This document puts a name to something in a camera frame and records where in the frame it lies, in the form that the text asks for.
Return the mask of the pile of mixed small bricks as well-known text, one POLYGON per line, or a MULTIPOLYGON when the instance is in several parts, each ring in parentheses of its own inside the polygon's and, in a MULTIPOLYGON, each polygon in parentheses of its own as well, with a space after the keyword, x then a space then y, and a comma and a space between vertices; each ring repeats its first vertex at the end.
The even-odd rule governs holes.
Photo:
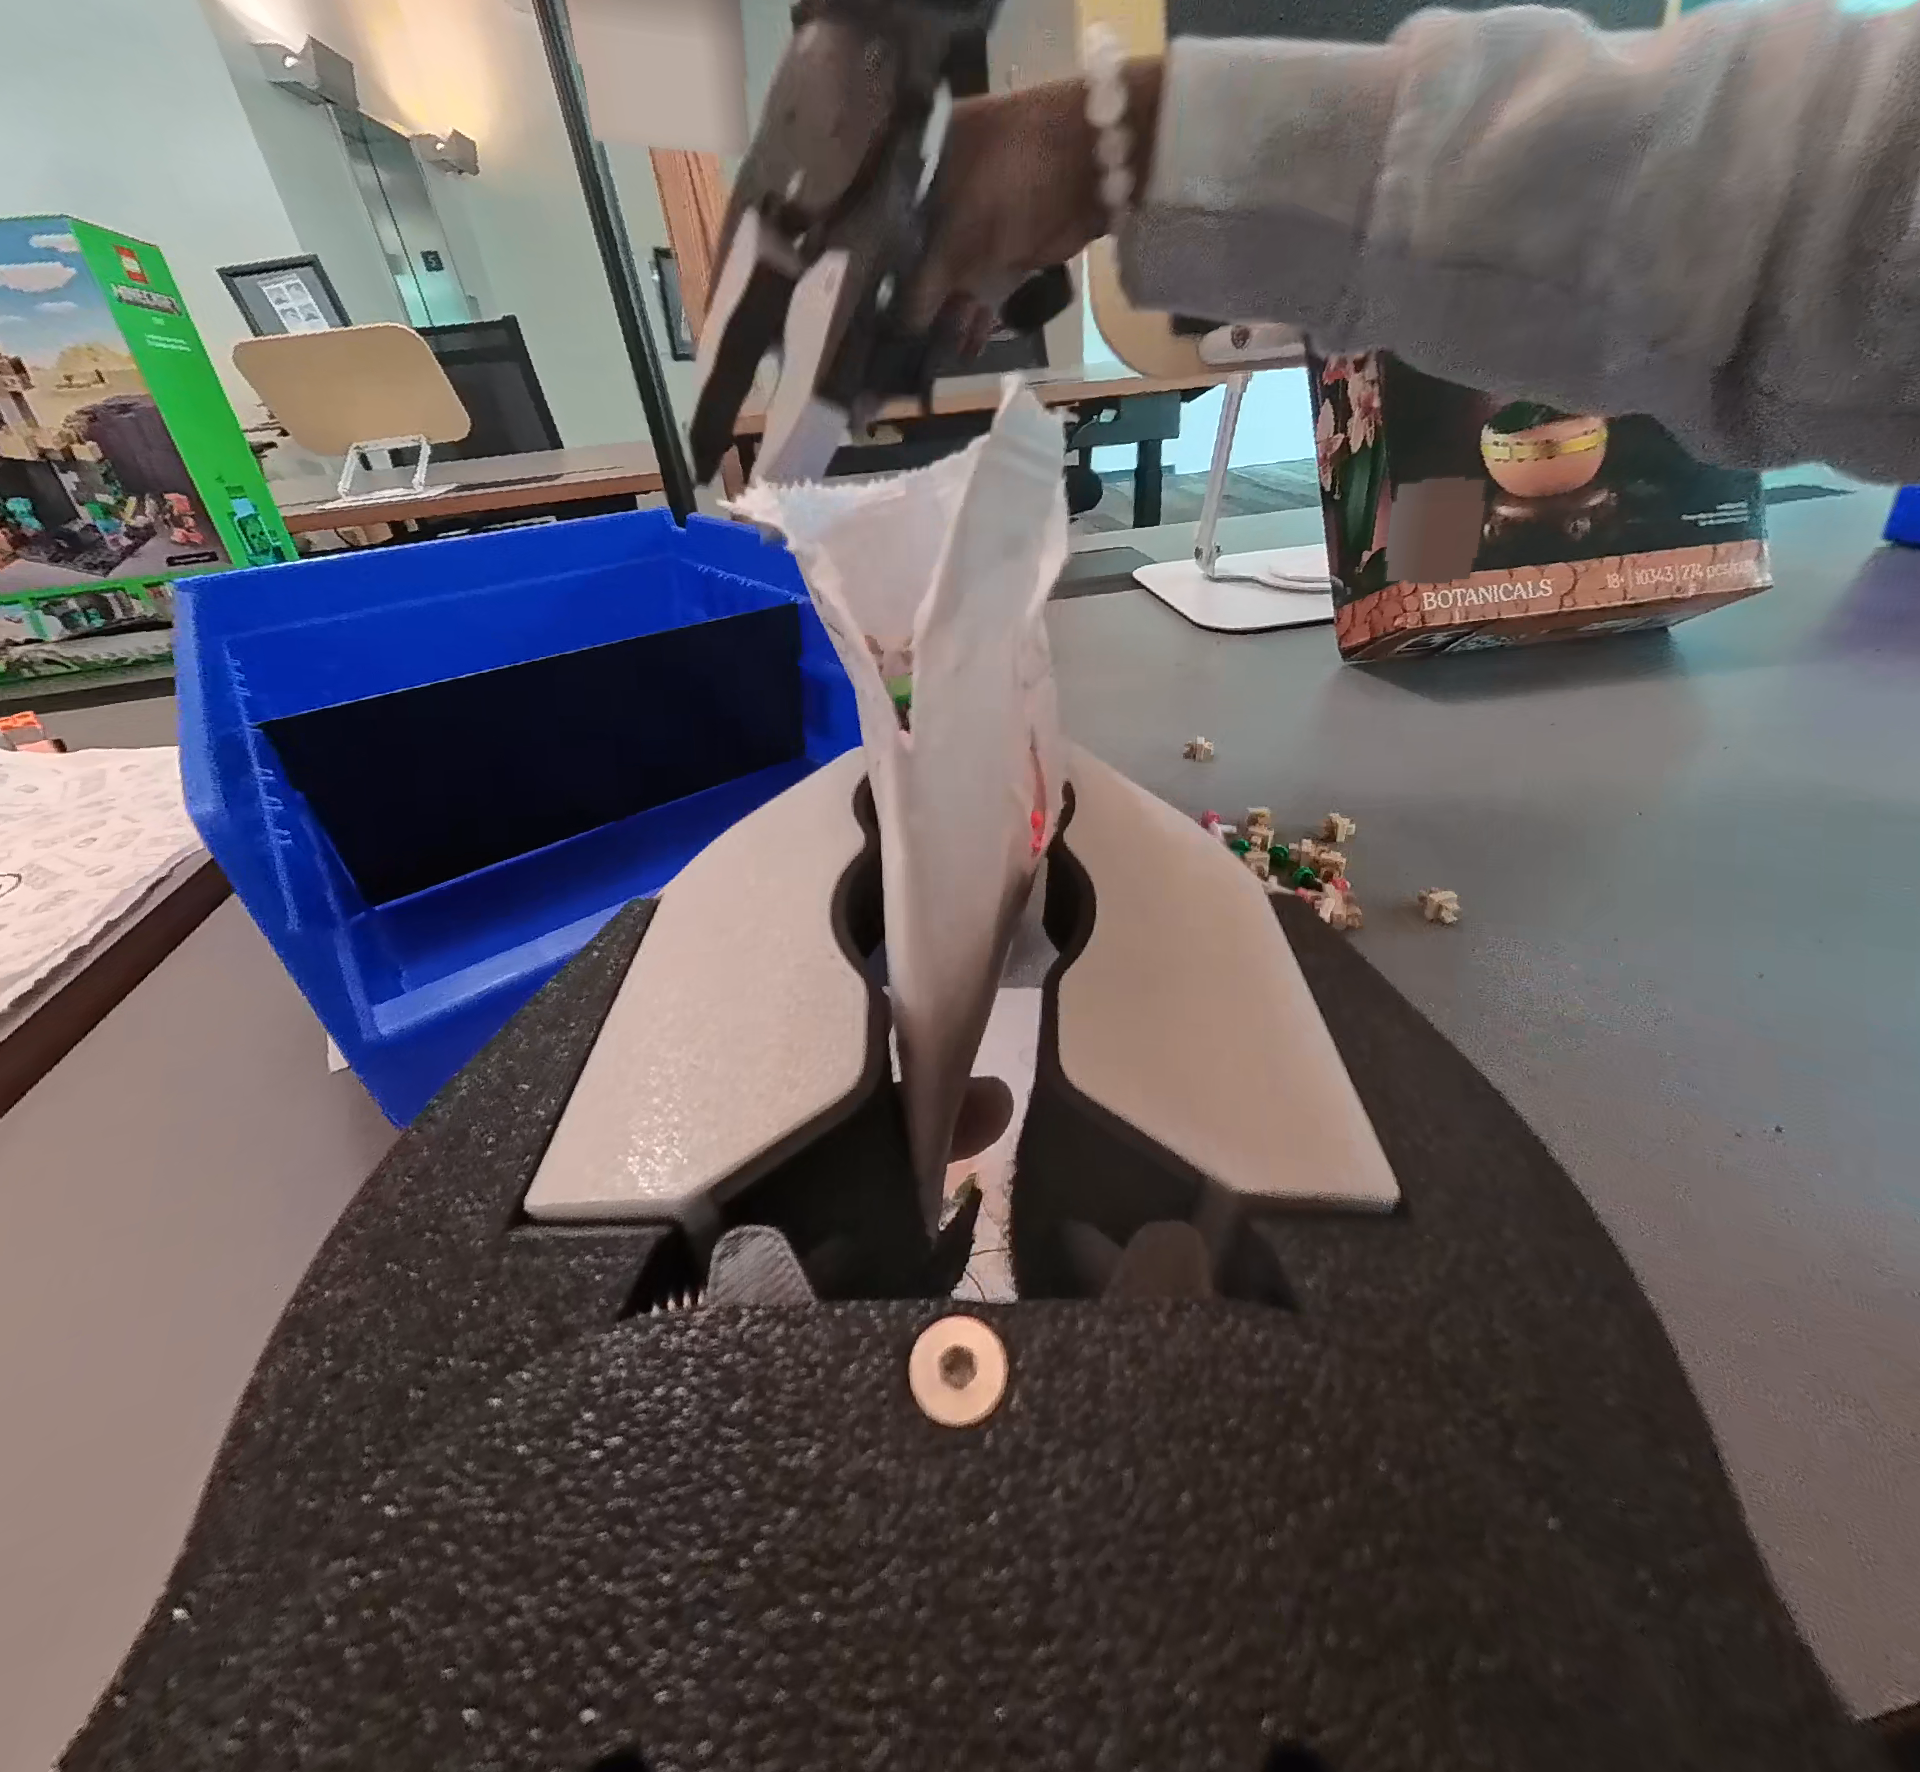
POLYGON ((1291 828, 1270 807, 1251 805, 1236 821, 1203 810, 1196 822, 1267 897, 1306 905, 1316 921, 1340 934, 1364 927, 1364 905, 1350 873, 1357 837, 1352 816, 1330 810, 1313 824, 1291 828))

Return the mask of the black vertical pole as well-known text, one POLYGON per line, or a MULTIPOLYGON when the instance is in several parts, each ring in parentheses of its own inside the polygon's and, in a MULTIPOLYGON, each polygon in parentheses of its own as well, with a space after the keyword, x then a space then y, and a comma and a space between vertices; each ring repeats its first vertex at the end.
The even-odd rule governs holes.
POLYGON ((587 232, 651 444, 661 496, 674 523, 684 526, 697 513, 688 446, 667 390, 660 343, 647 315, 644 281, 635 266, 617 189, 591 125, 566 0, 530 0, 530 4, 573 176, 581 193, 587 232))

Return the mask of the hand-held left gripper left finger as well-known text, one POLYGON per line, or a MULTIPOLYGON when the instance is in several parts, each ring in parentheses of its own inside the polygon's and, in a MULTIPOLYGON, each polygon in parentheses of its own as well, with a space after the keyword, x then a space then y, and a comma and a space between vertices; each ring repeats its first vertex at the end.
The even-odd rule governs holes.
POLYGON ((713 1226, 885 1065, 877 854, 843 752, 660 891, 523 1199, 537 1226, 713 1226))

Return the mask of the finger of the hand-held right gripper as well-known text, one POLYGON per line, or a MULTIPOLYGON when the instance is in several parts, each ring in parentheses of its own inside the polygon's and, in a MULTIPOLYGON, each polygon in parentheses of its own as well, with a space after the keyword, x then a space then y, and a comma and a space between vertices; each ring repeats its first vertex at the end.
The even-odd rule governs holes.
POLYGON ((850 257, 825 252, 794 284, 779 324, 777 374, 754 461, 755 484, 812 484, 829 474, 852 416, 825 394, 850 257))
POLYGON ((783 236, 763 219, 739 219, 708 301, 688 420, 694 484, 709 484, 731 451, 755 374, 783 337, 783 236))

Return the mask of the person's right forearm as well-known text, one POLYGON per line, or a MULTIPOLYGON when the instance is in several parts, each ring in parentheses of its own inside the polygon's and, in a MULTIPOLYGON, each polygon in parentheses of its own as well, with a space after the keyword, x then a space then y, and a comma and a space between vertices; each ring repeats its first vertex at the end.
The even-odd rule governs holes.
POLYGON ((1913 483, 1917 9, 1175 39, 1118 268, 1148 310, 1649 416, 1710 465, 1913 483))

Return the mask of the crumpled white paper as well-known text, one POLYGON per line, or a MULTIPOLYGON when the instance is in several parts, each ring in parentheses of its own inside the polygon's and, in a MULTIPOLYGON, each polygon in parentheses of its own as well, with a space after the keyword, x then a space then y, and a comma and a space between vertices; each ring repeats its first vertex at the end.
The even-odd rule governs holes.
POLYGON ((174 747, 4 752, 4 1039, 205 865, 174 747))

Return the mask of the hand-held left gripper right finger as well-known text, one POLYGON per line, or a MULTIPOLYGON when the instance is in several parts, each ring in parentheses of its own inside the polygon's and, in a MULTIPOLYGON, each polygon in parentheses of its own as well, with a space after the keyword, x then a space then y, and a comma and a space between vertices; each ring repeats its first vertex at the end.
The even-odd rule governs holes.
POLYGON ((1219 839, 1079 747, 1045 873, 1061 1078, 1255 1211, 1401 1193, 1275 901, 1219 839))

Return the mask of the white paper bag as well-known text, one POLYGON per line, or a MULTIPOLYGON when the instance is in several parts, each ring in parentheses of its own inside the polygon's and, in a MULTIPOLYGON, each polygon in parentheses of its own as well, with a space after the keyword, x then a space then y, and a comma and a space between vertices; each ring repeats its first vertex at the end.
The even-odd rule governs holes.
POLYGON ((1017 921, 1064 810, 1045 606, 1068 560, 1064 429, 1005 379, 988 431, 921 469, 749 484, 852 684, 876 814, 885 992, 921 1212, 1017 921))

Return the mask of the wood-edged office desk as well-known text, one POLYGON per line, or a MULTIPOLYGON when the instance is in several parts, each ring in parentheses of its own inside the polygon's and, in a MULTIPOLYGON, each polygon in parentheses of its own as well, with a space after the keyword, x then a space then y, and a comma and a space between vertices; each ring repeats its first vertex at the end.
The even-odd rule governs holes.
POLYGON ((1259 372, 1303 371, 1302 349, 1288 351, 1261 362, 1240 361, 1230 369, 1200 369, 1175 374, 1138 374, 1122 367, 1102 364, 1065 369, 1057 372, 975 374, 942 379, 925 396, 901 394, 884 400, 877 408, 854 415, 852 429, 866 433, 876 426, 896 426, 923 420, 951 420, 964 416, 992 416, 1005 393, 1014 386, 1030 393, 1052 410, 1104 407, 1141 396, 1178 396, 1183 403, 1222 388, 1230 379, 1259 372))
POLYGON ((273 487, 271 493, 286 528, 295 537, 419 521, 540 514, 612 500, 645 509, 665 498, 660 465, 644 441, 518 451, 474 461, 434 453, 422 479, 414 469, 356 469, 338 487, 299 480, 273 487))

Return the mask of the dark toy brick set box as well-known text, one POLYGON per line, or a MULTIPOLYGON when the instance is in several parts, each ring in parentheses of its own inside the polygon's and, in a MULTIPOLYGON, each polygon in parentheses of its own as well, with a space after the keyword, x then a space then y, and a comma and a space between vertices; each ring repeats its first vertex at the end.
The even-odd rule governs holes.
POLYGON ((1761 479, 1644 415, 1499 400, 1385 353, 1307 361, 1347 664, 1671 625, 1772 587, 1761 479))

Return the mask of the tan board on clear stand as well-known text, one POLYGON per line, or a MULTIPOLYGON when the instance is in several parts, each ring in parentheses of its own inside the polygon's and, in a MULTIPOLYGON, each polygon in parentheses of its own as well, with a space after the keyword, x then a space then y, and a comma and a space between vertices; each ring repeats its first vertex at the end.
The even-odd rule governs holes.
POLYGON ((341 465, 336 505, 364 490, 371 453, 412 451, 405 490, 422 494, 434 451, 471 431, 440 356, 412 327, 254 337, 231 347, 231 364, 295 446, 341 465))

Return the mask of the green toy set box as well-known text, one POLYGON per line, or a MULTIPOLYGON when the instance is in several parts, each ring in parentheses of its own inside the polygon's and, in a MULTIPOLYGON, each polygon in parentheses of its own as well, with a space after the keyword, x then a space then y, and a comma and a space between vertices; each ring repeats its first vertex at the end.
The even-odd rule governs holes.
POLYGON ((2 689, 167 667, 181 583, 298 548, 158 247, 2 221, 2 689))

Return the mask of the framed wall notice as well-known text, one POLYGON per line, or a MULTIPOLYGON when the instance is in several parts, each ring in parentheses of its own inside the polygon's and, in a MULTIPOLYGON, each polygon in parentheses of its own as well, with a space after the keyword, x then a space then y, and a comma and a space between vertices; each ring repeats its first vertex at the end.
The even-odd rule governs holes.
POLYGON ((224 264, 215 271, 254 339, 303 337, 356 324, 312 252, 224 264))

